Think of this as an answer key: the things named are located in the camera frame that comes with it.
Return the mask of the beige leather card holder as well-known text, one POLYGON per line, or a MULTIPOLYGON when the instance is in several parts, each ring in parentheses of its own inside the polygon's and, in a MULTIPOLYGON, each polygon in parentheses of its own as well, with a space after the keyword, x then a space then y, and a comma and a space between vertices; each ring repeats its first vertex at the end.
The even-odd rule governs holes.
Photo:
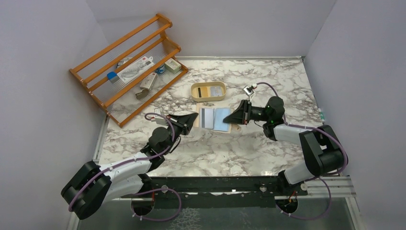
MULTIPOLYGON (((197 106, 196 106, 196 112, 199 114, 198 115, 198 117, 196 118, 196 120, 194 121, 194 124, 193 124, 193 126, 194 127, 198 127, 198 128, 201 128, 200 127, 200 109, 201 108, 212 108, 212 109, 216 109, 216 108, 225 108, 225 107, 218 107, 218 106, 211 106, 211 107, 209 107, 209 106, 204 106, 204 105, 202 105, 201 103, 198 103, 197 104, 197 106)), ((229 130, 227 131, 227 132, 221 132, 221 131, 214 131, 213 129, 207 129, 207 130, 210 130, 210 131, 214 131, 214 132, 220 132, 220 133, 231 133, 232 131, 236 131, 236 132, 240 132, 241 131, 241 127, 239 126, 239 125, 235 125, 235 124, 229 124, 230 125, 230 127, 229 127, 229 130)))

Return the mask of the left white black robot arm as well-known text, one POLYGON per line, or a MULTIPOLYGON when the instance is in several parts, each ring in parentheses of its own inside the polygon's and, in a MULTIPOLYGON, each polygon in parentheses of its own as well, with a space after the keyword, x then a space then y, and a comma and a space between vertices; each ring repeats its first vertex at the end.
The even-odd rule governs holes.
POLYGON ((198 115, 162 116, 168 126, 155 128, 146 145, 134 155, 114 163, 83 164, 61 190, 69 212, 83 220, 108 201, 140 192, 150 180, 147 173, 164 162, 164 156, 176 148, 182 135, 189 134, 198 115))

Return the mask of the beige oval tray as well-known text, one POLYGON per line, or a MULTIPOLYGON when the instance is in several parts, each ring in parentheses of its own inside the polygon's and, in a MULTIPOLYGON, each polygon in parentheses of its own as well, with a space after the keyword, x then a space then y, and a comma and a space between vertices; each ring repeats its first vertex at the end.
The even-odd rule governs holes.
POLYGON ((194 83, 191 97, 195 102, 221 101, 226 97, 226 85, 221 81, 194 83))

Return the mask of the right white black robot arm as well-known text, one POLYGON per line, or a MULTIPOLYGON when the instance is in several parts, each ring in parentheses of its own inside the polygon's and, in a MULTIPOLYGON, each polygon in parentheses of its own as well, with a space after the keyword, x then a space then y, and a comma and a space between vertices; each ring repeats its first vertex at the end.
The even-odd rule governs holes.
POLYGON ((327 175, 348 164, 348 157, 330 126, 288 124, 284 113, 284 102, 277 96, 271 97, 264 107, 252 106, 251 101, 242 100, 223 122, 247 125, 250 121, 263 121, 263 133, 267 138, 290 142, 302 148, 304 160, 278 175, 285 185, 327 175))

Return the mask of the orange wooden shelf rack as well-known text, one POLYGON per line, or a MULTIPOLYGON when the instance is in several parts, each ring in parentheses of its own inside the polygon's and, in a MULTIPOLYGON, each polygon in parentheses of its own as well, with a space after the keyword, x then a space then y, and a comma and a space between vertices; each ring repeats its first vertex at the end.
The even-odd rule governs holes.
POLYGON ((95 103, 119 127, 155 101, 188 68, 170 70, 181 47, 167 35, 172 21, 157 13, 92 57, 69 69, 95 103))

